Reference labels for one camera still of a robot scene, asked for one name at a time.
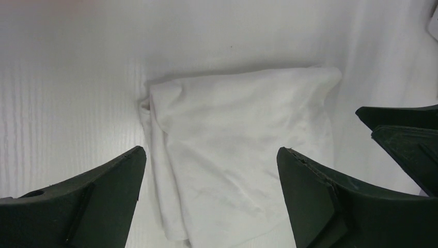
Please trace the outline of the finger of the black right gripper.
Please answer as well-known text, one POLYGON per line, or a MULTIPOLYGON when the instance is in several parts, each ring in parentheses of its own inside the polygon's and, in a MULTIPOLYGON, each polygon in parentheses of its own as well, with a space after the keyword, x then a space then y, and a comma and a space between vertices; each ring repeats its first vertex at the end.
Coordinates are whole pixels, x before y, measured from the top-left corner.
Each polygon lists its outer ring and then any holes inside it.
POLYGON ((437 197, 437 130, 378 126, 371 138, 431 197, 437 197))
POLYGON ((412 108, 363 106, 355 114, 370 130, 378 126, 437 129, 437 105, 412 108))

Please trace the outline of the white t-shirt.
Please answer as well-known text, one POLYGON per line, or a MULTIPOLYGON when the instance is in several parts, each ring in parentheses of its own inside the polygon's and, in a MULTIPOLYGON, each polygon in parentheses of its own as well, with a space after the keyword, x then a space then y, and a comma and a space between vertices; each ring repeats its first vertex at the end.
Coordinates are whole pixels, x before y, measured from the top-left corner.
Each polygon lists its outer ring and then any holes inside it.
POLYGON ((324 102, 341 78, 309 67, 151 85, 140 117, 166 238, 233 247, 285 222, 277 152, 332 164, 324 102))

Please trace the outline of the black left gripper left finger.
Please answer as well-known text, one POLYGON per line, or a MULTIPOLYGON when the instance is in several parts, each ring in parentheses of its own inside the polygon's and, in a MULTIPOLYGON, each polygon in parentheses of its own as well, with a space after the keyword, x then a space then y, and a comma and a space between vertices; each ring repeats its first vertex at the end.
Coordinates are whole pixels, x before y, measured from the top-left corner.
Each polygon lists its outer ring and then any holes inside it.
POLYGON ((1 199, 1 247, 125 247, 147 157, 111 161, 21 197, 1 199))

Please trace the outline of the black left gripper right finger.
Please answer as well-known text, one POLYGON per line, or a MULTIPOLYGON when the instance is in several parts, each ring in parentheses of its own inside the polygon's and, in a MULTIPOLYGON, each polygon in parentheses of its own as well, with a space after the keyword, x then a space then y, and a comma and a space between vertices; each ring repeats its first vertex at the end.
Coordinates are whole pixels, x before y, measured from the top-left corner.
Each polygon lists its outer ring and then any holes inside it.
POLYGON ((437 199, 358 180, 282 147, 277 167, 297 247, 437 247, 437 199))

